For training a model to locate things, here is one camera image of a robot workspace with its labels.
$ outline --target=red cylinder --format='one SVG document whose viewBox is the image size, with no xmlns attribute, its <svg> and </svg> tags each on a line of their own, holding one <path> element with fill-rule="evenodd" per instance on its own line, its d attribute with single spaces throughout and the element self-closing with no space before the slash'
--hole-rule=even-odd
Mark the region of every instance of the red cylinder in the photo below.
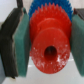
<svg viewBox="0 0 84 84">
<path fill-rule="evenodd" d="M 67 64 L 70 56 L 71 21 L 58 5 L 38 8 L 30 19 L 31 57 L 42 72 L 52 74 Z"/>
</svg>

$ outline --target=plastic gear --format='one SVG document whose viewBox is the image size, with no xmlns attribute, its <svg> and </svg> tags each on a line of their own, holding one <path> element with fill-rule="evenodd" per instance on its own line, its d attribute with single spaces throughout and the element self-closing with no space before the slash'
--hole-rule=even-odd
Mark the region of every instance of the plastic gear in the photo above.
<svg viewBox="0 0 84 84">
<path fill-rule="evenodd" d="M 71 21 L 58 5 L 45 4 L 30 19 L 31 57 L 42 72 L 59 72 L 70 56 Z"/>
<path fill-rule="evenodd" d="M 41 8 L 41 5 L 45 6 L 45 3 L 48 5 L 49 3 L 59 5 L 61 6 L 66 13 L 68 14 L 70 20 L 72 18 L 72 7 L 69 2 L 69 0 L 34 0 L 31 4 L 30 10 L 29 10 L 29 18 L 32 17 L 32 14 L 35 12 L 35 10 L 38 9 L 38 7 Z"/>
</svg>

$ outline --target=red gear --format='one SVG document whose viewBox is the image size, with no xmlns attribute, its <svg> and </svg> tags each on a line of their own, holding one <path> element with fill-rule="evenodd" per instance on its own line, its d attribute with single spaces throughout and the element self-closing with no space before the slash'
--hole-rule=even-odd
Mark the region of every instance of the red gear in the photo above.
<svg viewBox="0 0 84 84">
<path fill-rule="evenodd" d="M 60 71 L 70 56 L 71 21 L 58 5 L 35 11 L 30 19 L 31 57 L 36 67 L 48 74 Z"/>
</svg>

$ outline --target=white platform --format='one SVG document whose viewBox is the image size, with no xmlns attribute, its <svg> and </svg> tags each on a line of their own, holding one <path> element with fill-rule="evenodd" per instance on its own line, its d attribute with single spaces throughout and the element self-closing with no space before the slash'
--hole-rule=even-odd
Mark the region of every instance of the white platform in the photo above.
<svg viewBox="0 0 84 84">
<path fill-rule="evenodd" d="M 28 11 L 32 0 L 23 0 L 23 2 Z M 73 8 L 84 7 L 84 0 L 70 0 L 70 2 Z M 0 22 L 6 19 L 14 7 L 17 7 L 16 0 L 0 0 Z M 40 72 L 30 58 L 26 78 L 18 77 L 16 80 L 6 78 L 3 84 L 84 84 L 84 77 L 80 76 L 71 54 L 65 68 L 53 75 Z"/>
</svg>

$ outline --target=blue gear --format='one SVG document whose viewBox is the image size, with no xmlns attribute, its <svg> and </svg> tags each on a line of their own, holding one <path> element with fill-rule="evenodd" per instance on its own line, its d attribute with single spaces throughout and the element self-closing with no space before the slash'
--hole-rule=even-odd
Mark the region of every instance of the blue gear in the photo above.
<svg viewBox="0 0 84 84">
<path fill-rule="evenodd" d="M 66 13 L 68 14 L 70 20 L 72 18 L 72 7 L 71 4 L 69 3 L 68 0 L 34 0 L 31 4 L 30 10 L 29 10 L 29 18 L 32 17 L 32 14 L 35 12 L 35 10 L 38 9 L 38 7 L 41 8 L 41 5 L 43 4 L 43 6 L 45 6 L 45 3 L 47 3 L 47 5 L 49 3 L 51 4 L 58 4 L 59 6 L 61 6 Z"/>
</svg>

